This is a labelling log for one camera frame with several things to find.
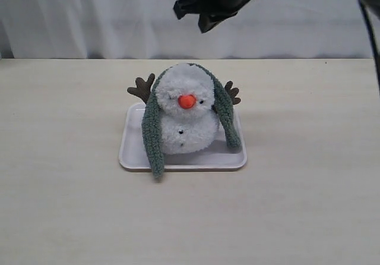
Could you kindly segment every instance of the black cable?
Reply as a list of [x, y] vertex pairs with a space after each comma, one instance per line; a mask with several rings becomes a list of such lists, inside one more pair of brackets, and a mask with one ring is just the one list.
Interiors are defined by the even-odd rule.
[[379, 91], [380, 91], [380, 58], [379, 58], [378, 47], [376, 45], [376, 37], [373, 32], [373, 27], [371, 24], [371, 20], [369, 19], [367, 9], [361, 1], [359, 1], [359, 7], [360, 7], [360, 10], [362, 11], [364, 22], [367, 27], [369, 41], [371, 43], [370, 46], [372, 48], [372, 53], [373, 53], [373, 60], [375, 61], [375, 68], [376, 68], [376, 74], [378, 78], [378, 85], [379, 85]]

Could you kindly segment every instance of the white tabletop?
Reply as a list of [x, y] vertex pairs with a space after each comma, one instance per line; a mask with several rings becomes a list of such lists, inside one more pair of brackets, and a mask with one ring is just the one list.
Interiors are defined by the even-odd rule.
[[177, 62], [0, 60], [0, 264], [380, 264], [371, 60], [196, 61], [248, 164], [157, 184], [118, 163], [126, 88]]

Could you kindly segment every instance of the white fluffy body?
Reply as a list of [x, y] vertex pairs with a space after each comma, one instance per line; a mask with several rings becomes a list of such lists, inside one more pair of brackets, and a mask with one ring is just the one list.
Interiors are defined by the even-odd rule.
[[[197, 66], [177, 64], [166, 71], [156, 87], [161, 110], [163, 153], [191, 153], [208, 147], [219, 130], [219, 118], [211, 109], [214, 104], [214, 83]], [[183, 109], [181, 95], [193, 95], [195, 105]]]

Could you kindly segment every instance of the green knitted ear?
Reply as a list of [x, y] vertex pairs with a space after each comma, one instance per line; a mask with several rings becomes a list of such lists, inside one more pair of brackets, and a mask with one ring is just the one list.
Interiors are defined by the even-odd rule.
[[220, 122], [224, 128], [224, 133], [226, 135], [227, 146], [231, 149], [238, 149], [241, 147], [242, 143], [238, 132], [233, 125], [233, 103], [232, 99], [224, 89], [223, 85], [219, 80], [211, 73], [209, 70], [198, 64], [195, 65], [202, 70], [204, 70], [214, 81], [214, 106], [218, 113]]
[[148, 156], [149, 164], [151, 167], [152, 174], [155, 179], [159, 179], [164, 174], [164, 155], [162, 153], [162, 132], [161, 132], [161, 122], [160, 122], [160, 108], [157, 103], [156, 97], [156, 87], [160, 82], [163, 74], [157, 78], [153, 85], [150, 97], [145, 106], [144, 116], [142, 118], [141, 128], [142, 128], [142, 140], [144, 142], [145, 151]]

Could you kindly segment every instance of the white curtain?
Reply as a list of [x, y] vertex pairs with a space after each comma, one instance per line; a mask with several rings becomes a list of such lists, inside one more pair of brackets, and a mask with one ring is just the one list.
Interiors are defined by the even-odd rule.
[[[369, 58], [356, 0], [253, 0], [209, 33], [176, 0], [0, 0], [15, 58]], [[378, 20], [372, 16], [379, 33]]]

